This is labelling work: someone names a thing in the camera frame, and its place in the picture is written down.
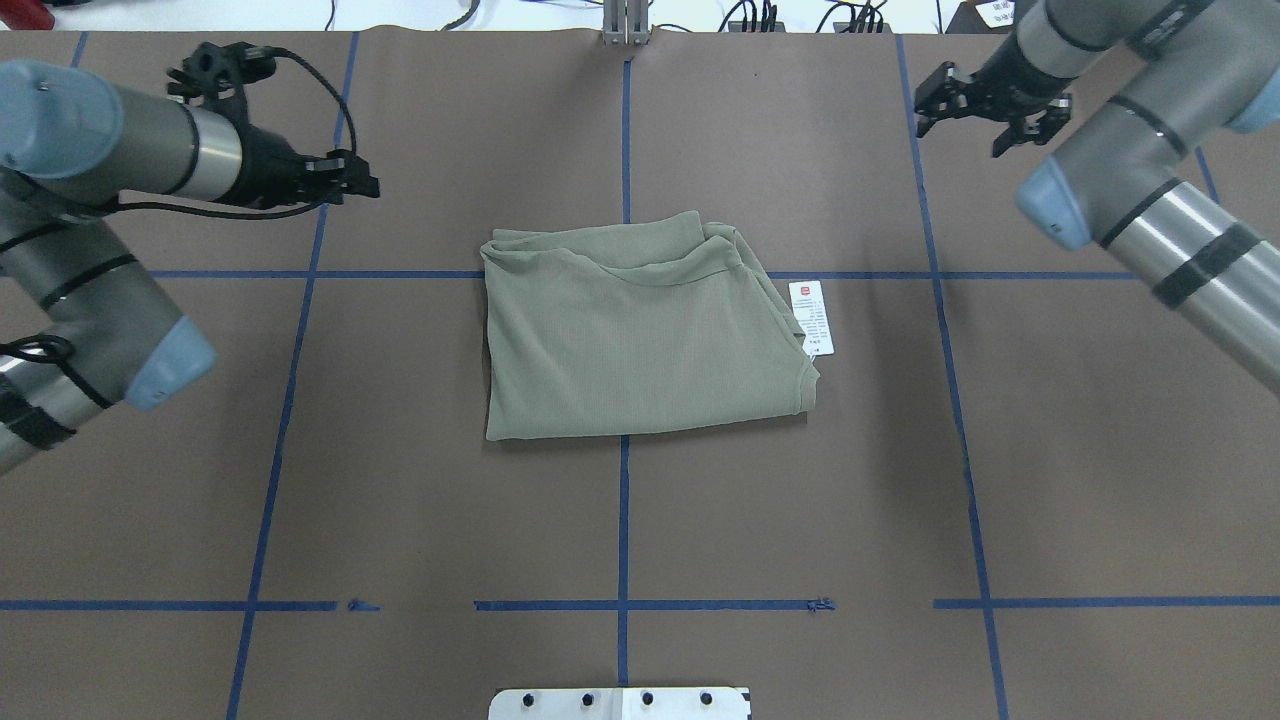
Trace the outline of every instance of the olive green t-shirt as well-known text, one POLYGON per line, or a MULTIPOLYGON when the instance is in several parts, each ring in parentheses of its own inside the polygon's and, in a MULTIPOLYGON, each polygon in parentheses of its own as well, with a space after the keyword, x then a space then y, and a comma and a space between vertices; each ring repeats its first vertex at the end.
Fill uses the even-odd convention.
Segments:
POLYGON ((480 254, 488 439, 660 433, 814 406, 804 331, 730 225, 690 211, 497 229, 480 254))

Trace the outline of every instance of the metal mount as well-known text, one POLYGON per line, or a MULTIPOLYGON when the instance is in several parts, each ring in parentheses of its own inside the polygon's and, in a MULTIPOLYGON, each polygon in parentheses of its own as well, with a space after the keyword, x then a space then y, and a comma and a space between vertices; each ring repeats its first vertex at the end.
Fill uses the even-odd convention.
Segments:
POLYGON ((746 688, 577 688, 502 691, 489 720, 750 720, 746 688))
POLYGON ((604 0, 604 44, 648 45, 649 0, 604 0))

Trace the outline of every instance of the blue tape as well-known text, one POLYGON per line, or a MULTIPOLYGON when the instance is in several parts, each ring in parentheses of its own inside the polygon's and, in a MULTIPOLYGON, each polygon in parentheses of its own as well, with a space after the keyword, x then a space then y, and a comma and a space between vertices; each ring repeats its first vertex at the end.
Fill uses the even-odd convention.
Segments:
POLYGON ((334 612, 334 601, 243 600, 0 600, 0 612, 334 612))
POLYGON ((1280 607, 1276 594, 942 598, 934 610, 1043 610, 1069 607, 1280 607))
POLYGON ((477 612, 617 612, 616 600, 477 600, 477 612))
POLYGON ((938 273, 945 281, 1135 281, 1138 275, 1133 273, 1108 272, 942 272, 938 273))
POLYGON ((81 60, 84 59, 84 46, 88 45, 88 31, 82 32, 79 40, 76 42, 76 53, 72 54, 72 67, 78 68, 81 60))
POLYGON ((384 281, 384 279, 484 279, 484 270, 152 270, 155 278, 197 279, 317 279, 384 281))
MULTIPOLYGON (((915 137, 915 111, 911 106, 910 73, 906 68, 906 47, 902 36, 897 41, 897 65, 902 79, 902 106, 906 111, 906 132, 911 146, 911 161, 915 165, 915 187, 920 201, 920 220, 924 225, 924 245, 929 255, 929 272, 933 274, 933 304, 938 315, 938 333, 942 336, 942 359, 947 370, 947 386, 951 393, 951 414, 960 436, 960 455, 964 468, 965 489, 969 493, 969 534, 973 541, 973 553, 978 570, 978 591, 983 600, 991 598, 991 584, 987 579, 987 557, 983 551, 982 523, 978 518, 978 495, 973 484, 973 468, 969 462, 969 439, 964 428, 964 409, 960 405, 960 387, 956 379, 955 356, 951 352, 951 331, 947 327, 946 304, 942 297, 942 270, 938 264, 937 245, 933 240, 933 219, 929 213, 929 199, 924 190, 924 163, 920 160, 920 143, 915 137)), ((991 676, 996 692, 996 710, 1000 720, 1009 720, 1009 700, 1005 693, 1005 671, 1000 659, 1000 642, 996 637, 996 614, 988 607, 983 610, 983 623, 987 630, 987 655, 991 660, 991 676)))
POLYGON ((0 600, 0 611, 243 612, 247 607, 241 600, 0 600))
POLYGON ((836 610, 829 597, 817 600, 477 600, 477 612, 700 612, 719 610, 805 611, 836 610))
MULTIPOLYGON (((351 79, 356 72, 356 51, 360 47, 360 32, 351 33, 351 47, 347 51, 347 77, 342 83, 342 99, 346 101, 351 95, 351 79)), ((334 120, 333 143, 337 147, 342 140, 343 117, 338 113, 334 120)), ((262 506, 262 523, 257 533, 257 550, 253 553, 253 573, 250 577, 248 602, 250 609, 244 611, 244 624, 241 628, 239 650, 236 653, 236 670, 232 675, 232 689, 227 701, 227 720, 236 720, 239 712, 239 696, 244 685, 244 667, 248 664, 248 650, 253 639, 253 605, 257 602, 259 591, 262 585, 262 566, 266 562, 266 544, 271 534, 271 518, 275 512, 275 497, 280 487, 280 470, 284 466, 284 438, 289 430, 289 420, 293 416, 293 397, 298 384, 298 363, 302 357, 302 341, 307 333, 307 322, 311 315, 311 300, 315 295, 316 270, 320 265, 320 251, 324 249, 324 228, 329 217, 329 205, 320 206, 320 217, 316 219, 315 240, 311 243, 311 260, 307 264, 307 284, 302 291, 302 307, 298 313, 298 329, 293 337, 293 356, 289 360, 289 375, 284 386, 284 407, 280 410, 280 425, 275 433, 275 451, 271 456, 271 474, 266 486, 266 501, 262 506)))
POLYGON ((622 222, 631 223, 631 61, 622 63, 622 222))
MULTIPOLYGON (((631 63, 622 61, 622 222, 631 224, 631 63)), ((618 687, 630 682, 631 436, 618 439, 618 687)))
POLYGON ((618 610, 618 687, 625 688, 631 684, 631 670, 628 667, 627 635, 630 616, 623 607, 618 610))
MULTIPOLYGON (((1124 272, 942 270, 945 281, 1133 281, 1124 272)), ((155 278, 177 279, 452 279, 483 281, 484 270, 152 270, 155 278)), ((776 281, 931 281, 933 273, 916 270, 782 270, 776 281)))
POLYGON ((1221 204, 1222 201, 1217 197, 1217 184, 1213 182, 1213 173, 1208 170, 1208 160, 1204 159, 1204 151, 1199 147, 1196 149, 1196 161, 1199 163, 1201 174, 1204 176, 1204 187, 1208 188, 1208 199, 1221 204))
POLYGON ((854 270, 849 273, 785 270, 780 273, 769 273, 769 278, 776 281, 927 281, 932 277, 933 275, 929 273, 918 273, 909 270, 899 270, 899 272, 854 270))
POLYGON ((618 687, 627 687, 631 593, 631 436, 618 438, 618 687))

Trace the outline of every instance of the white label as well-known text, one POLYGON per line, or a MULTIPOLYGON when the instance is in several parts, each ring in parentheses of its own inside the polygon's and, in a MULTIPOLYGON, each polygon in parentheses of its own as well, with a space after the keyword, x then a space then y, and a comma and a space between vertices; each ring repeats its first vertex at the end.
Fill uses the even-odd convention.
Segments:
POLYGON ((996 0, 995 3, 974 5, 974 9, 982 15, 982 22, 987 23, 987 27, 1009 27, 1014 24, 1014 4, 1009 0, 996 0))
POLYGON ((827 324, 827 302, 822 299, 822 283, 805 281, 791 283, 791 313, 804 328, 804 351, 810 357, 836 352, 831 343, 831 325, 827 324))

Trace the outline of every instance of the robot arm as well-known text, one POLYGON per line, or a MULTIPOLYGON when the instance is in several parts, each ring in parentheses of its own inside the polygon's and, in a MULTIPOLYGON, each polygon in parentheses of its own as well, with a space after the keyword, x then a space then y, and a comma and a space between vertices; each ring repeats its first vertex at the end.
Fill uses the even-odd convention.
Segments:
POLYGON ((215 352, 102 222, 141 202, 122 190, 301 214, 343 195, 378 197, 351 150, 296 152, 252 126, 244 85, 270 77, 283 49, 201 45, 170 70, 184 102, 29 60, 0 64, 0 265, 52 319, 0 352, 0 474, 125 400, 155 407, 212 368, 215 352), (196 99, 200 105, 191 105, 196 99))
POLYGON ((1108 250, 1280 395, 1280 252, 1174 172, 1212 131, 1280 118, 1275 0, 1041 0, 974 77, 947 63, 916 90, 918 132, 978 115, 1010 123, 995 155, 1043 145, 1069 117, 1062 90, 1121 40, 1147 67, 1032 173, 1018 206, 1064 247, 1108 250))

